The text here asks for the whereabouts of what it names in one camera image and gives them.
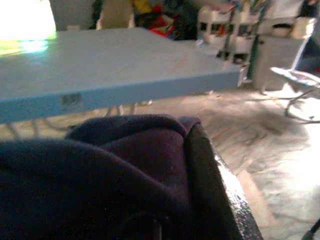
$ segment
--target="table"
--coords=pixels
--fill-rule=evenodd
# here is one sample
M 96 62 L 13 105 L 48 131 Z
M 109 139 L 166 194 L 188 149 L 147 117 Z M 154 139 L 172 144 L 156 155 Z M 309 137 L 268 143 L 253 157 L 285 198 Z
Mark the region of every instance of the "table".
M 238 86 L 240 67 L 142 28 L 57 32 L 0 56 L 0 124 Z

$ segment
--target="floor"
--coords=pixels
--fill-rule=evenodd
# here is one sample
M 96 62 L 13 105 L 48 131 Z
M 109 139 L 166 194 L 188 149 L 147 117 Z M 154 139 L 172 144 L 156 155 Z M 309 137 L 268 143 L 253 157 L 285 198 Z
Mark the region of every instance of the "floor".
M 137 113 L 199 117 L 240 180 L 264 239 L 300 240 L 320 218 L 320 124 L 285 117 L 287 102 L 252 89 L 232 89 L 153 101 L 150 106 L 139 106 Z M 51 120 L 68 126 L 105 112 Z M 26 136 L 32 136 L 30 122 L 18 125 Z M 44 137 L 64 135 L 43 123 L 40 127 Z M 11 138 L 3 125 L 0 133 L 2 141 Z

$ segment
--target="bright light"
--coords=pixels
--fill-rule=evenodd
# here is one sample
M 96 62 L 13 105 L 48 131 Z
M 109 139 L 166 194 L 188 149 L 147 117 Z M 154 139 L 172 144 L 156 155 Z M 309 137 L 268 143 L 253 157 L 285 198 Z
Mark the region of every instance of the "bright light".
M 44 40 L 55 32 L 49 0 L 0 0 L 0 41 Z
M 55 37 L 49 0 L 0 0 L 0 56 L 45 51 Z
M 309 20 L 309 22 L 308 22 L 308 24 L 306 26 L 306 31 L 305 31 L 304 38 L 309 38 L 310 36 L 312 36 L 312 34 L 314 33 L 316 22 L 317 22 L 317 20 L 315 18 L 312 18 L 312 19 Z
M 318 150 L 305 149 L 300 154 L 295 152 L 292 161 L 287 163 L 288 180 L 285 184 L 294 191 L 310 191 L 320 185 Z

